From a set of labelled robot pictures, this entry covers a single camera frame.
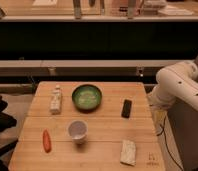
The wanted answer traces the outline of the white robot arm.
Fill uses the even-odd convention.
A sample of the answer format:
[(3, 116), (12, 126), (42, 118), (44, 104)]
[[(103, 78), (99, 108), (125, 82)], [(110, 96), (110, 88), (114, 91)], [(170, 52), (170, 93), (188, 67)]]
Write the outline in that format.
[(160, 69), (157, 84), (147, 95), (149, 104), (170, 108), (177, 98), (198, 111), (198, 67), (193, 61), (182, 61)]

